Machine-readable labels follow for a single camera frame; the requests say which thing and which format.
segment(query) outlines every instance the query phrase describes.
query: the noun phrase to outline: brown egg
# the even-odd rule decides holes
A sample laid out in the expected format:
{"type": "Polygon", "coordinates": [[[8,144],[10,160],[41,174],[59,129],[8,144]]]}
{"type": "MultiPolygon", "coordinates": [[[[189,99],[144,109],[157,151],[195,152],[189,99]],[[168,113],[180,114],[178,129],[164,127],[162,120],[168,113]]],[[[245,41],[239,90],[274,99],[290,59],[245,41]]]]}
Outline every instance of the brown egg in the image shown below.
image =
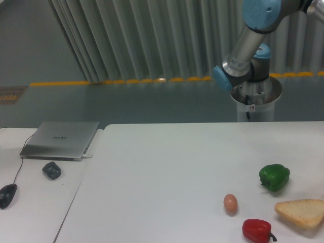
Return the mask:
{"type": "Polygon", "coordinates": [[[224,207],[227,213],[235,214],[237,211],[237,199],[233,194],[224,197],[224,207]]]}

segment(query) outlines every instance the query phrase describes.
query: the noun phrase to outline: gray floor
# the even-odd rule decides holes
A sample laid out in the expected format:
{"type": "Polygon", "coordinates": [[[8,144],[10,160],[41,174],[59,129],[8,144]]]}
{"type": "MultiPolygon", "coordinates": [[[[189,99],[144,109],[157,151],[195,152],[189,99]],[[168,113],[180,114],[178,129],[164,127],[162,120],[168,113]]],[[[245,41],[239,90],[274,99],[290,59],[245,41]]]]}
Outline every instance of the gray floor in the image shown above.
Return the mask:
{"type": "MultiPolygon", "coordinates": [[[[48,1],[0,5],[0,87],[85,80],[48,1]]],[[[324,76],[279,78],[275,121],[324,120],[324,76]]],[[[236,104],[213,82],[29,87],[0,105],[0,127],[37,128],[44,120],[127,123],[235,122],[236,104]]]]}
{"type": "MultiPolygon", "coordinates": [[[[324,120],[324,77],[278,78],[275,121],[324,120]]],[[[236,122],[236,104],[213,82],[29,87],[0,105],[0,126],[37,128],[42,121],[131,123],[236,122]]]]}

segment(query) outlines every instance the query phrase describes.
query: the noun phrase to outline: silver laptop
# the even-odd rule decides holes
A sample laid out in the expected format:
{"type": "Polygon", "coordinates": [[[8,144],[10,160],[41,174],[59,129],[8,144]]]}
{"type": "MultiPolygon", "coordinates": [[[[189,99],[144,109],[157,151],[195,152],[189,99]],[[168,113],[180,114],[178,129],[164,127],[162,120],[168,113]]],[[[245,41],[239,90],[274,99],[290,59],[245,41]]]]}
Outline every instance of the silver laptop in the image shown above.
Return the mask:
{"type": "Polygon", "coordinates": [[[22,149],[22,158],[81,161],[98,122],[45,121],[22,149]]]}

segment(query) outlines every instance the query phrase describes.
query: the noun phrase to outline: green bell pepper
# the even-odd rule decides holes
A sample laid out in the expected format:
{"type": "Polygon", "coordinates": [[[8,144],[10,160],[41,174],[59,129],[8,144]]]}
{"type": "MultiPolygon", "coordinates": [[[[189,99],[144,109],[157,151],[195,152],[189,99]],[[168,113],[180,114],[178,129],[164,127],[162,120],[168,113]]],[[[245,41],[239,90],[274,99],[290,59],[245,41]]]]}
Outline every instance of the green bell pepper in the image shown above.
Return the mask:
{"type": "Polygon", "coordinates": [[[280,164],[267,165],[260,172],[261,185],[272,192],[279,191],[288,182],[290,170],[280,164]]]}

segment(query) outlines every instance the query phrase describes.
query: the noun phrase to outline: bread crust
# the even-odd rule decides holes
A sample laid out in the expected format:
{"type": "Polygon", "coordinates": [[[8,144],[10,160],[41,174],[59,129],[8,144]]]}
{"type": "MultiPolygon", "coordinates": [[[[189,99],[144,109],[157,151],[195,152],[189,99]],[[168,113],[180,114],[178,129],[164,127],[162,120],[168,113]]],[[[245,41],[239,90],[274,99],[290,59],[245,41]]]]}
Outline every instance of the bread crust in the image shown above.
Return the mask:
{"type": "Polygon", "coordinates": [[[286,220],[303,229],[312,229],[324,218],[324,201],[320,199],[301,199],[278,202],[274,210],[286,220]]]}

